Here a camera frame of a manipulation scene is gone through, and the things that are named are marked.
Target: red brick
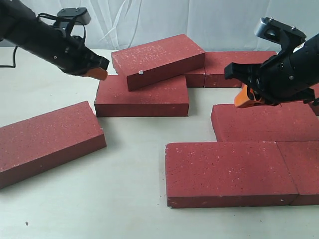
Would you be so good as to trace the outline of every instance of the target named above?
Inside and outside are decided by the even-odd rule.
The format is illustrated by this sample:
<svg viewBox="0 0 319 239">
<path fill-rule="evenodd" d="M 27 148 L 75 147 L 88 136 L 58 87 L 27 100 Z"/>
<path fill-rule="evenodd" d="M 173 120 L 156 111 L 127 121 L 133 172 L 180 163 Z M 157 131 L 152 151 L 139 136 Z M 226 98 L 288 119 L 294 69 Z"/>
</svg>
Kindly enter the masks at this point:
<svg viewBox="0 0 319 239">
<path fill-rule="evenodd" d="M 319 98 L 319 84 L 316 84 L 316 85 L 312 86 L 311 88 L 315 90 L 316 98 Z M 313 106 L 312 103 L 309 103 L 309 105 L 310 105 L 311 109 L 314 111 L 315 115 L 319 116 L 319 106 Z"/>
<path fill-rule="evenodd" d="M 185 34 L 111 53 L 129 91 L 204 67 L 205 51 Z"/>
<path fill-rule="evenodd" d="M 171 143 L 165 169 L 173 208 L 282 206 L 298 194 L 275 142 Z"/>
<path fill-rule="evenodd" d="M 205 84 L 205 68 L 185 73 L 187 87 L 204 87 Z"/>
<path fill-rule="evenodd" d="M 88 102 L 0 128 L 0 188 L 106 147 Z"/>
<path fill-rule="evenodd" d="M 319 205 L 319 142 L 277 145 L 299 192 L 292 205 Z"/>
<path fill-rule="evenodd" d="M 225 80 L 225 67 L 232 63 L 250 64 L 263 63 L 274 51 L 212 51 L 206 52 L 205 87 L 241 87 L 242 83 L 237 79 Z"/>
<path fill-rule="evenodd" d="M 129 92 L 118 75 L 100 81 L 95 99 L 97 117 L 178 117 L 189 108 L 185 76 L 157 82 Z"/>
<path fill-rule="evenodd" d="M 319 120 L 308 104 L 214 105 L 212 125 L 218 141 L 317 141 Z"/>
</svg>

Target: white backdrop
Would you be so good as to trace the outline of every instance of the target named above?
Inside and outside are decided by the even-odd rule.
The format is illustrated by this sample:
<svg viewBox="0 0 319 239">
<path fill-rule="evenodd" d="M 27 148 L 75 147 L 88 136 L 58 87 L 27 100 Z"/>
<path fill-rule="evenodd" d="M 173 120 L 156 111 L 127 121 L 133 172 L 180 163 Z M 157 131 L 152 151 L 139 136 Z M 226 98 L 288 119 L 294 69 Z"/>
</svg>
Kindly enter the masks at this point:
<svg viewBox="0 0 319 239">
<path fill-rule="evenodd" d="M 205 50 L 279 50 L 258 39 L 259 18 L 273 16 L 308 38 L 319 33 L 319 0 L 22 0 L 36 13 L 87 7 L 86 45 L 123 49 L 185 33 Z M 74 33 L 81 34 L 81 27 Z"/>
</svg>

